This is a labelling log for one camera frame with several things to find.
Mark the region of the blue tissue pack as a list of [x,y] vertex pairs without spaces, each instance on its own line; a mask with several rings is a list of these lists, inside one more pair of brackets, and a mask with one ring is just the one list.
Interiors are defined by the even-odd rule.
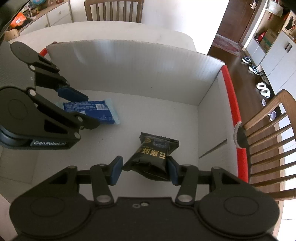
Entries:
[[55,105],[66,112],[79,112],[108,125],[119,125],[119,117],[110,98],[98,101],[55,102]]

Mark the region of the black snack packet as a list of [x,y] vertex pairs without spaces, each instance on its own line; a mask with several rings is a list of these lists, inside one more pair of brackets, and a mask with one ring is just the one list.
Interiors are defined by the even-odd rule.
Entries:
[[123,165],[123,171],[135,171],[155,181],[169,181],[167,157],[179,147],[180,142],[143,132],[139,139],[141,146]]

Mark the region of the white drawer sideboard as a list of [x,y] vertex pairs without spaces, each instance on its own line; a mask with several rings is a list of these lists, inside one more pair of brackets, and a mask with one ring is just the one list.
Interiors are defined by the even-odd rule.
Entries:
[[19,30],[19,35],[25,35],[47,27],[67,24],[73,22],[71,4],[69,1],[63,1],[54,4],[40,11],[36,17],[26,26]]

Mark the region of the wooden basket on sideboard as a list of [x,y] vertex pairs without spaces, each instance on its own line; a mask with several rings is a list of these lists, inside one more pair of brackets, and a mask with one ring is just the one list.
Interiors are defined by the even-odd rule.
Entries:
[[4,40],[8,42],[12,39],[19,37],[19,36],[20,36],[20,34],[17,29],[11,29],[9,31],[5,31]]

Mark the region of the red cardboard box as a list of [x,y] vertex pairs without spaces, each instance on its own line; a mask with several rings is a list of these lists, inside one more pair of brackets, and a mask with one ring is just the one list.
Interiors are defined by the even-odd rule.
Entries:
[[53,62],[91,100],[110,98],[118,125],[83,131],[69,150],[8,150],[13,180],[4,193],[14,198],[63,168],[87,169],[121,155],[127,161],[140,146],[140,133],[179,140],[173,157],[209,171],[219,166],[244,178],[233,140],[237,110],[232,108],[226,64],[211,56],[136,41],[96,40],[53,44]]

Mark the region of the orange snack bag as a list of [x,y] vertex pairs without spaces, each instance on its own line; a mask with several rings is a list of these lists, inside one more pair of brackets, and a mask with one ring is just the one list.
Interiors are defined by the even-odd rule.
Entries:
[[22,12],[19,12],[16,17],[13,19],[13,21],[10,23],[10,27],[11,28],[16,28],[21,26],[25,21],[27,20],[27,18],[25,17],[25,15]]

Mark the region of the far wooden chair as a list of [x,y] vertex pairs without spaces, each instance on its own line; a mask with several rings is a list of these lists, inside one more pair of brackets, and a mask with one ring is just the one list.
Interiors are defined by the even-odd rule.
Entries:
[[84,1],[88,21],[142,22],[144,1]]

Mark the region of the wooden chair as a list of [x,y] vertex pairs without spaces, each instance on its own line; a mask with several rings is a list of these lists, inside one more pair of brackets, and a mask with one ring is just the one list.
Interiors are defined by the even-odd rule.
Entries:
[[285,171],[295,162],[284,162],[295,149],[283,150],[294,140],[295,99],[284,89],[249,121],[235,126],[234,141],[247,152],[248,181],[276,201],[295,199],[295,189],[285,189],[285,183],[295,179],[295,174],[286,175]]
[[144,1],[84,1],[88,21],[142,22]]

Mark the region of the right wooden chair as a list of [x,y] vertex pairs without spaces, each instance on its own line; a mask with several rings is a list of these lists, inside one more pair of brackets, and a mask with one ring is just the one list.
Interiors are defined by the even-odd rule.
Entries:
[[284,162],[295,149],[283,150],[294,140],[295,99],[284,89],[249,121],[235,126],[234,141],[247,152],[248,181],[276,201],[295,199],[295,189],[285,189],[285,183],[295,179],[295,174],[286,175],[285,171],[295,162]]

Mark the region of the pair of white slippers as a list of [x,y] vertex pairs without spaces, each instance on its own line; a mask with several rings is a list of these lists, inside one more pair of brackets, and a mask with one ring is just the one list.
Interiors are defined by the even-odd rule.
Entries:
[[256,85],[256,88],[259,90],[260,94],[265,97],[265,98],[270,98],[271,96],[271,92],[270,90],[267,88],[266,84],[264,82],[259,82]]

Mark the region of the pair of sneakers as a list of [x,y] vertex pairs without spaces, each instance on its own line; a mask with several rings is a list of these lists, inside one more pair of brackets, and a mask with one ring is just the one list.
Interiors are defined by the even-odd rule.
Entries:
[[249,67],[249,71],[251,71],[253,74],[258,75],[258,76],[262,76],[263,73],[259,71],[259,69],[257,68],[256,65],[254,65],[251,61],[251,57],[249,56],[243,56],[241,61],[245,64],[247,64]]

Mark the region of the brown entrance door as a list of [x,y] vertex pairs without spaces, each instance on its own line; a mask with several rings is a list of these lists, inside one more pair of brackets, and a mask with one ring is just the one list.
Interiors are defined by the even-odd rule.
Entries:
[[259,1],[234,0],[231,3],[231,40],[239,43],[258,7]]

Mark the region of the hanging tote bag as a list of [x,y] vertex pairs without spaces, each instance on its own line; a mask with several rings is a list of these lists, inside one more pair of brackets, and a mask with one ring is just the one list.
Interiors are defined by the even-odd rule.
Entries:
[[281,17],[283,14],[283,7],[278,1],[268,0],[266,10],[278,17]]

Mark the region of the white wall cabinet unit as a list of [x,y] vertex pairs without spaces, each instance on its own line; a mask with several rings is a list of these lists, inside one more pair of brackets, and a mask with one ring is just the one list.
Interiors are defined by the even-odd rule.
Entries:
[[[265,52],[260,42],[268,29],[277,33],[277,38]],[[266,11],[245,52],[263,71],[275,93],[295,87],[295,13],[289,11],[278,17]]]

